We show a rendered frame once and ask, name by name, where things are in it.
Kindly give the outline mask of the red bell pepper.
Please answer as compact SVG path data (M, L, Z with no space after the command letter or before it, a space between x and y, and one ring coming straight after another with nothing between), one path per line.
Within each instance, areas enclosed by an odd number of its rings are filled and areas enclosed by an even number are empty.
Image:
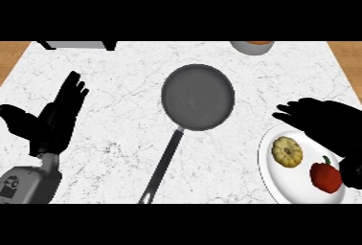
M322 156L324 162L313 163L310 168L310 179L313 186L324 192L332 194L343 185L340 171L332 167L331 160Z

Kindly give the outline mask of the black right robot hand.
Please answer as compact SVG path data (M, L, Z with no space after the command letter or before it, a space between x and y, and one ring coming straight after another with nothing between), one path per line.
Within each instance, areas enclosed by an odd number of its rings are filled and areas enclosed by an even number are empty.
M313 98L279 104L278 110L273 117L301 130L343 158L343 183L349 188L362 189L362 110Z

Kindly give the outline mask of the grey frying pan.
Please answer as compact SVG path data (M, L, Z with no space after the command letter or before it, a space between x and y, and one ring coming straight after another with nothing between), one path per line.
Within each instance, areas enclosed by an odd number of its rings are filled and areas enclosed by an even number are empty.
M166 78L161 104L179 128L167 144L155 171L148 181L139 203L149 204L173 160L185 130L205 131L216 128L231 116L235 90L229 78L210 65L188 64Z

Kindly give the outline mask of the yellow squash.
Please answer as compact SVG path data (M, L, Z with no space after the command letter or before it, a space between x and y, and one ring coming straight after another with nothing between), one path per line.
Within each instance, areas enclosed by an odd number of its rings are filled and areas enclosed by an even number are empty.
M284 167L297 167L303 161L303 149L288 137L278 137L273 141L272 155Z

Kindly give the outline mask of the grey appliance with black feet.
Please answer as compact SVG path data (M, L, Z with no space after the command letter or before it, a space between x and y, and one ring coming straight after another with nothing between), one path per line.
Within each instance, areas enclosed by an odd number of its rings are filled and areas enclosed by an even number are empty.
M40 41L40 44L47 50L58 48L81 48L81 49L115 49L115 41Z

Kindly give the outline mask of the white plate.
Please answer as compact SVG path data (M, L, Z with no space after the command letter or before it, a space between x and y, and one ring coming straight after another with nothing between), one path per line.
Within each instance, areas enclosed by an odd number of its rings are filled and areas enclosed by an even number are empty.
M297 167L284 167L273 158L273 142L282 136L291 138L303 149L303 161ZM313 163L325 162L324 156L328 157L331 166L340 168L343 158L300 130L284 123L269 129L259 145L257 164L265 186L279 204L340 204L353 199L353 191L346 185L334 193L327 193L313 186L310 168Z

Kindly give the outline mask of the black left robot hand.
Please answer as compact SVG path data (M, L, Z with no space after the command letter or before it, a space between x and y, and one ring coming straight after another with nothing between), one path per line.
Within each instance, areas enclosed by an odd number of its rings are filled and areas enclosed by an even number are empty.
M89 92L80 78L81 75L72 71L62 83L56 98L46 105L38 117L13 105L0 105L0 117L10 133L30 142L33 157L43 153L59 154L68 147Z

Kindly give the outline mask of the grey cup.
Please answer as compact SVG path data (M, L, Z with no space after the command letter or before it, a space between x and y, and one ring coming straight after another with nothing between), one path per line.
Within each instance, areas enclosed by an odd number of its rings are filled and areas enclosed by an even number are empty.
M245 55L248 56L262 56L265 55L272 47L275 42L266 42L266 43L254 43L247 41L232 41L231 45L232 47Z

